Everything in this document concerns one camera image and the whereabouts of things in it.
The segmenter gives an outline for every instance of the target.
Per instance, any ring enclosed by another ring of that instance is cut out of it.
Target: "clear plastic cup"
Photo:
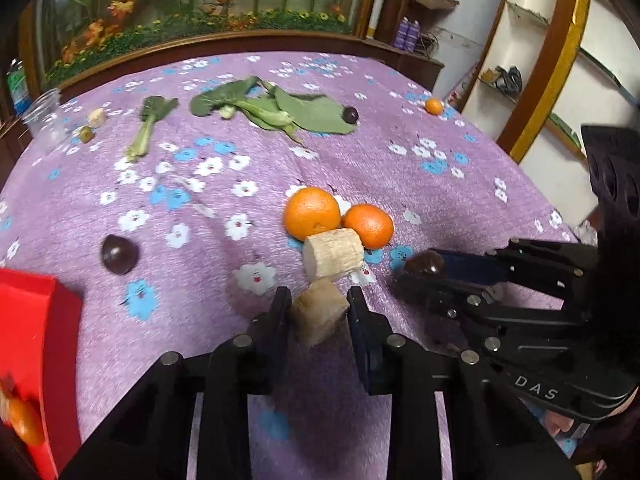
[[[22,115],[22,122],[31,132],[35,145],[45,153],[55,150],[68,139],[60,113],[60,90],[44,92]]]

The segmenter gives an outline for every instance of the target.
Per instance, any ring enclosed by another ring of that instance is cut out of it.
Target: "floral tablecloth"
[[[357,131],[302,132],[302,148],[242,115],[190,114],[199,91],[249,75],[354,105]],[[180,106],[156,123],[150,153],[128,164],[124,147],[152,94],[177,97]],[[82,439],[163,352],[209,352],[267,310],[277,285],[294,295],[306,287],[301,244],[281,220],[302,186],[330,190],[343,211],[369,202],[393,217],[390,246],[367,252],[362,270],[338,286],[363,286],[373,310],[420,341],[415,312],[384,285],[412,253],[433,246],[481,253],[514,235],[572,240],[491,140],[452,108],[441,117],[423,111],[429,95],[374,60],[271,52],[188,59],[63,105],[69,128],[98,107],[109,119],[89,144],[72,138],[43,155],[35,141],[24,152],[0,200],[0,260],[53,274],[84,299]],[[140,261],[125,276],[100,263],[107,234],[140,245]],[[548,307],[540,299],[529,306]],[[292,339],[274,396],[250,399],[254,478],[384,478],[389,427],[390,399],[364,393],[346,330],[310,351]]]

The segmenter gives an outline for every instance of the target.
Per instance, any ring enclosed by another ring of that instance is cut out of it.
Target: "red container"
[[[43,480],[80,447],[76,351],[82,301],[51,276],[0,269],[0,378],[40,406],[45,441],[28,446]]]

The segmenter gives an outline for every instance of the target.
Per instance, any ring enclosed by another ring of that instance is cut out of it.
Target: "plastic bottle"
[[[406,38],[406,34],[409,31],[409,20],[406,16],[400,22],[400,26],[398,27],[398,32],[396,33],[396,38],[394,39],[394,47],[399,48],[400,50],[404,49],[404,39]]]
[[[406,40],[404,40],[404,49],[407,52],[413,52],[416,43],[418,43],[418,38],[420,38],[420,23],[413,22],[407,31]]]
[[[11,62],[11,66],[6,73],[6,79],[11,92],[11,99],[14,101],[15,113],[22,115],[31,105],[31,99],[27,88],[27,79],[24,76],[24,68],[20,60],[14,59]]]

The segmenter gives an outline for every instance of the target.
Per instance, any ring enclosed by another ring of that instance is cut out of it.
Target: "metal screw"
[[[246,348],[253,342],[254,340],[247,334],[240,334],[234,338],[234,346],[237,346],[238,348]]]
[[[404,346],[404,343],[406,343],[406,339],[400,334],[392,334],[386,338],[386,344],[394,348],[400,348]]]
[[[479,296],[472,294],[471,296],[466,298],[466,302],[471,306],[478,306],[480,303],[482,303],[482,300]]]
[[[497,337],[488,337],[484,340],[484,347],[491,352],[497,352],[501,344]]]
[[[475,365],[480,360],[478,352],[474,352],[473,350],[463,351],[462,354],[460,354],[460,358],[468,365]]]
[[[165,352],[160,356],[160,362],[165,366],[175,365],[180,359],[178,352]]]

